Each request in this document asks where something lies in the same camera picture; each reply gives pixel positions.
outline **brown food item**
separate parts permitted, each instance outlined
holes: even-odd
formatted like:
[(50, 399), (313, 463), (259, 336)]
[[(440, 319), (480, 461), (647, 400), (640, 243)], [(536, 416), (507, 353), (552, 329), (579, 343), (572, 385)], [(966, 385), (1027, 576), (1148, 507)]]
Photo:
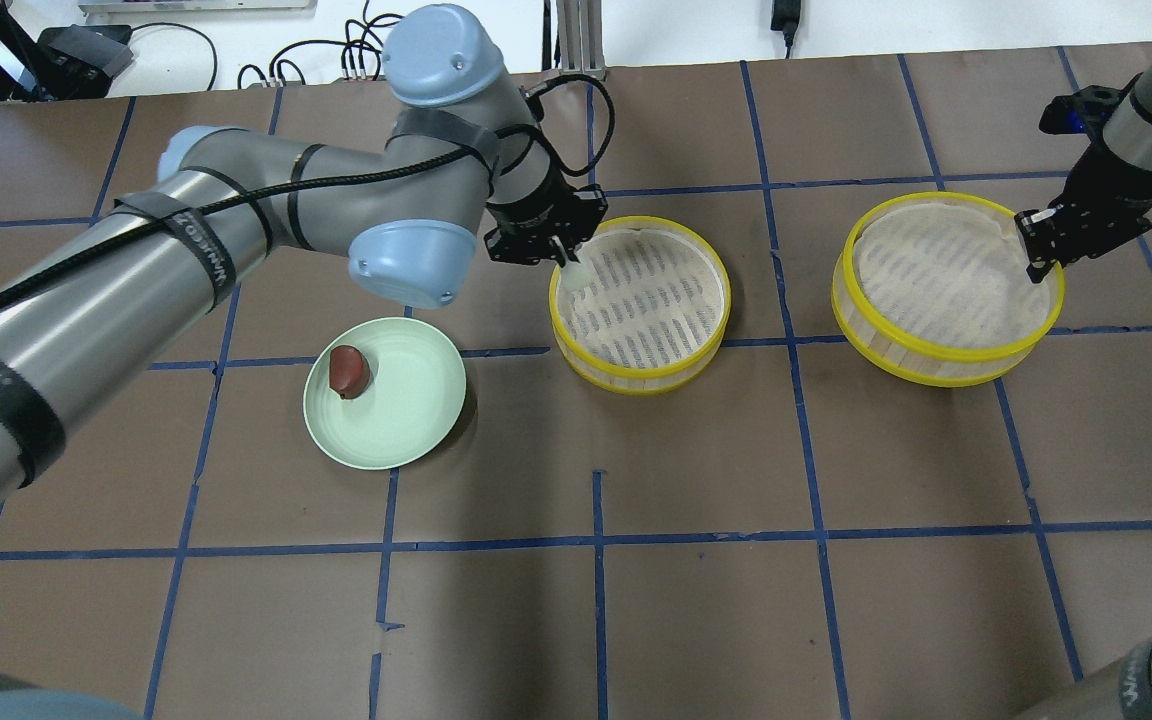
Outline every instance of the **brown food item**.
[(371, 367), (357, 347), (339, 344), (328, 356), (328, 385), (340, 400), (353, 400), (371, 384)]

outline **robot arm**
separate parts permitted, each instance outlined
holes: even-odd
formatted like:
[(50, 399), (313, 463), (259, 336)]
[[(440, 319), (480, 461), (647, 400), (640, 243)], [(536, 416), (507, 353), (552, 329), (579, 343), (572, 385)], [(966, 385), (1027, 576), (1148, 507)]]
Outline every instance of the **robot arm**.
[(408, 15), (384, 61), (406, 105), (384, 154), (188, 128), (152, 190), (0, 291), (0, 501), (275, 247), (348, 256), (362, 287), (412, 306), (456, 298), (484, 209), (493, 260), (575, 259), (602, 192), (563, 180), (473, 15)]
[(1152, 65), (1124, 90), (1092, 86), (1056, 97), (1039, 129), (1086, 132), (1091, 146), (1047, 209), (1016, 215), (1034, 282), (1053, 264), (1100, 258), (1152, 228), (1144, 217), (1152, 209)]

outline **yellow rim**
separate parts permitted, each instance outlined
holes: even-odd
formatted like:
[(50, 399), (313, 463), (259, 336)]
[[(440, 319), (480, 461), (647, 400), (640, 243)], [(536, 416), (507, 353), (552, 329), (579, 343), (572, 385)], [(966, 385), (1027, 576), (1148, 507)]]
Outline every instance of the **yellow rim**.
[(1000, 347), (949, 347), (923, 340), (923, 338), (915, 336), (914, 334), (896, 327), (896, 325), (892, 324), (887, 318), (882, 318), (882, 314), (878, 313), (877, 306), (870, 304), (869, 298), (865, 297), (865, 293), (861, 289), (859, 279), (856, 278), (854, 258), (856, 240), (858, 240), (861, 233), (864, 232), (864, 229), (867, 228), (869, 225), (878, 218), (878, 215), (882, 214), (887, 209), (890, 209), (892, 205), (899, 205), (902, 204), (902, 202), (909, 200), (937, 199), (970, 202), (970, 204), (980, 205), (984, 209), (995, 210), (998, 213), (1005, 214), (1009, 218), (1014, 215), (1009, 209), (998, 205), (996, 202), (984, 200), (982, 197), (973, 195), (946, 191), (902, 195), (900, 197), (895, 197), (895, 199), (884, 202), (881, 205), (878, 205), (877, 209), (870, 210), (864, 214), (864, 217), (856, 220), (856, 225), (852, 225), (851, 233), (847, 236), (847, 243), (844, 249), (842, 249), (842, 282), (846, 285), (847, 295), (851, 297), (851, 302), (855, 302), (856, 309), (858, 309), (865, 320), (874, 325), (874, 328), (877, 328), (879, 333), (882, 333), (887, 340), (903, 347), (908, 347), (909, 350), (927, 355), (933, 361), (947, 361), (947, 363), (988, 363), (988, 361), (1001, 361), (1005, 359), (1005, 357), (1026, 350), (1030, 346), (1033, 346), (1039, 340), (1043, 340), (1044, 334), (1047, 334), (1047, 331), (1052, 328), (1052, 325), (1056, 324), (1056, 318), (1060, 316), (1061, 306), (1064, 304), (1064, 272), (1062, 272), (1060, 265), (1052, 268), (1052, 274), (1055, 275), (1055, 281), (1053, 282), (1056, 283), (1056, 298), (1052, 302), (1051, 313), (1047, 313), (1047, 319), (1044, 320), (1041, 327), (1033, 333), (1030, 333), (1026, 338), (1022, 338), (1016, 342), (1010, 342)]
[[(589, 364), (593, 366), (593, 369), (601, 370), (604, 373), (616, 378), (636, 379), (636, 381), (654, 381), (655, 379), (667, 378), (680, 372), (680, 370), (687, 370), (691, 365), (699, 363), (700, 358), (707, 355), (710, 350), (713, 350), (714, 346), (723, 341), (723, 333), (727, 331), (727, 318), (732, 314), (732, 282), (728, 281), (727, 268), (723, 265), (723, 262), (718, 258), (718, 253), (714, 252), (713, 247), (710, 247), (708, 242), (705, 242), (704, 237), (700, 237), (699, 234), (691, 232), (691, 229), (687, 228), (684, 225), (673, 222), (673, 220), (653, 218), (652, 215), (626, 215), (623, 218), (607, 220), (607, 222), (598, 225), (598, 232), (596, 233), (607, 232), (611, 228), (617, 227), (617, 225), (632, 223), (666, 225), (666, 227), (675, 229), (675, 232), (684, 233), (689, 238), (691, 238), (692, 242), (696, 243), (696, 247), (698, 247), (700, 251), (707, 255), (713, 262), (714, 268), (718, 270), (718, 278), (721, 279), (723, 285), (723, 314), (722, 318), (718, 319), (718, 327), (714, 329), (713, 336), (710, 336), (710, 339), (700, 346), (699, 350), (696, 350), (683, 359), (679, 359), (677, 363), (664, 365), (664, 367), (626, 367), (623, 365), (613, 365), (606, 359), (602, 359), (602, 357), (594, 356), (589, 350), (585, 350), (584, 347), (581, 347), (579, 343), (576, 342), (576, 338), (573, 338), (571, 333), (567, 332), (567, 325), (563, 325), (561, 314), (558, 312), (558, 268), (554, 268), (554, 274), (550, 278), (550, 325), (554, 328), (554, 334), (556, 334), (558, 341), (566, 344), (568, 350), (570, 350), (573, 355), (576, 355), (576, 357), (579, 357), (582, 363)], [(602, 382), (597, 382), (594, 379), (589, 377), (585, 377), (585, 379), (590, 382), (598, 384), (599, 387), (605, 387), (602, 386)]]
[(612, 382), (602, 381), (602, 379), (599, 379), (599, 378), (596, 378), (594, 376), (591, 376), (589, 373), (589, 370), (585, 370), (584, 367), (581, 367), (581, 365), (577, 365), (576, 363), (573, 363), (571, 356), (568, 355), (568, 351), (571, 350), (570, 346), (560, 344), (558, 347), (558, 350), (563, 354), (564, 359), (567, 359), (567, 366), (570, 367), (574, 373), (576, 373), (581, 378), (586, 379), (586, 381), (594, 384), (594, 386), (604, 388), (605, 391), (608, 391), (608, 392), (620, 393), (620, 395), (641, 395), (641, 396), (646, 396), (646, 395), (664, 395), (664, 393), (667, 393), (670, 389), (677, 389), (677, 388), (680, 388), (682, 386), (685, 386), (685, 384), (688, 384), (690, 381), (694, 381), (694, 379), (696, 378), (696, 376), (698, 376), (702, 372), (702, 370), (704, 370), (705, 366), (707, 366), (710, 364), (710, 362), (712, 359), (714, 359), (714, 356), (710, 355), (704, 361), (704, 365), (700, 365), (700, 367), (698, 370), (696, 370), (695, 373), (691, 373), (691, 374), (687, 376), (687, 378), (681, 379), (681, 381), (667, 384), (667, 386), (657, 387), (657, 388), (628, 388), (628, 387), (613, 386)]
[(833, 306), (833, 318), (838, 320), (838, 326), (842, 328), (842, 334), (847, 338), (847, 342), (850, 342), (851, 347), (855, 347), (856, 351), (861, 353), (861, 355), (865, 357), (865, 361), (870, 361), (870, 363), (873, 363), (879, 369), (886, 370), (886, 372), (896, 376), (896, 378), (904, 379), (904, 381), (924, 384), (924, 386), (932, 387), (972, 387), (978, 386), (978, 384), (985, 384), (993, 381), (993, 379), (1001, 378), (1025, 358), (1025, 355), (1021, 355), (1015, 363), (1007, 365), (1005, 369), (998, 370), (996, 373), (988, 373), (987, 376), (977, 376), (972, 378), (938, 378), (937, 376), (915, 373), (914, 370), (901, 367), (900, 365), (892, 363), (892, 361), (886, 359), (882, 355), (874, 353), (873, 348), (870, 348), (864, 342), (861, 342), (859, 338), (856, 338), (855, 331), (851, 329), (850, 324), (847, 324), (847, 319), (842, 316), (842, 310), (838, 306), (836, 291), (829, 291), (829, 305)]

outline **round plate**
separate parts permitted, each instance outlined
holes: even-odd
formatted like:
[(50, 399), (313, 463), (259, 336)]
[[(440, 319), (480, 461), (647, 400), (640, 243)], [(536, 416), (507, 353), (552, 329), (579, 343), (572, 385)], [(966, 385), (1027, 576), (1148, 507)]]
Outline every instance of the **round plate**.
[[(362, 395), (328, 385), (332, 348), (351, 344), (371, 366)], [(433, 325), (381, 318), (335, 338), (305, 380), (305, 427), (320, 450), (359, 470), (388, 470), (433, 450), (465, 404), (465, 363)]]

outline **velcro strap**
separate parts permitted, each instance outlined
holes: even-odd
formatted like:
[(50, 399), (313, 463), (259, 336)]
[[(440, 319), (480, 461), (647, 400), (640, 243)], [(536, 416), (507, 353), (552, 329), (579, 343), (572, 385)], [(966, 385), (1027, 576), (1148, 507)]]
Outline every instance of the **velcro strap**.
[(161, 192), (132, 192), (114, 200), (114, 213), (128, 213), (147, 220), (162, 220), (164, 228), (194, 252), (211, 281), (211, 309), (229, 297), (238, 272), (229, 249), (220, 242), (197, 209)]
[(460, 115), (453, 115), (445, 109), (407, 108), (397, 114), (394, 132), (389, 141), (404, 135), (433, 137), (435, 141), (447, 141), (472, 152), (475, 158), (488, 169), (488, 175), (495, 173), (500, 158), (500, 138), (483, 126), (468, 122)]
[(0, 361), (0, 424), (20, 447), (21, 487), (32, 483), (65, 452), (65, 425), (38, 391)]

